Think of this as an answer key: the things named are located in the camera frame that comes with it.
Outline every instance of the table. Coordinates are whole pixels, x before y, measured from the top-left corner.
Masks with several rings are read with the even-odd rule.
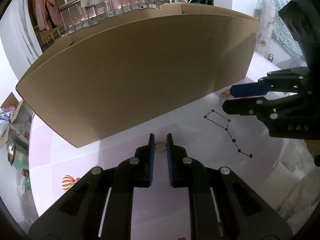
[[[279,69],[254,53],[247,76],[240,83],[257,82],[275,70]],[[94,166],[116,167],[132,157],[137,147],[146,145],[150,133],[155,134],[157,142],[165,141],[171,132],[175,144],[185,147],[190,157],[205,166],[228,166],[250,186],[260,183],[273,171],[288,139],[269,137],[264,124],[255,116],[225,114],[218,97],[224,90],[81,148],[70,145],[35,116],[29,167],[38,214],[42,215],[64,194],[61,181],[65,175],[75,179]],[[132,240],[190,239],[189,221],[188,190],[170,187],[166,153],[156,152],[152,186],[134,189]]]

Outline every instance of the pink table surface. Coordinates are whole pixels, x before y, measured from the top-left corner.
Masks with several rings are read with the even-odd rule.
[[[247,76],[241,82],[256,82],[275,70],[278,70],[276,66],[255,53]],[[263,181],[272,172],[288,140],[269,137],[264,124],[255,116],[225,114],[218,98],[222,91],[224,89],[81,148],[70,145],[35,116],[29,166],[38,214],[43,214],[64,194],[61,180],[65,175],[77,178],[94,166],[116,167],[132,157],[137,147],[146,145],[150,133],[155,134],[156,141],[165,141],[167,133],[171,132],[175,144],[185,147],[189,156],[210,168],[228,166],[249,185]],[[228,131],[236,143],[223,128],[204,119],[208,113],[208,118],[222,127],[231,119]],[[252,158],[239,153],[237,147]],[[188,190],[169,186],[166,153],[156,152],[152,187],[134,190],[132,239],[190,239],[189,224]]]

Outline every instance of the open cardboard box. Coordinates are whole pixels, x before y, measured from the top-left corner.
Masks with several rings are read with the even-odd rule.
[[[11,119],[10,126],[7,128],[3,136],[0,137],[0,148],[4,146],[8,141],[9,131],[11,129],[15,131],[15,134],[21,141],[28,145],[32,120],[32,110],[23,100],[19,102],[13,93],[10,93],[10,95],[6,98],[6,100],[1,105],[1,108],[6,108],[7,105],[15,106],[16,110]]]
[[[62,37],[16,89],[81,147],[243,79],[259,27],[253,17],[209,5],[136,9]]]

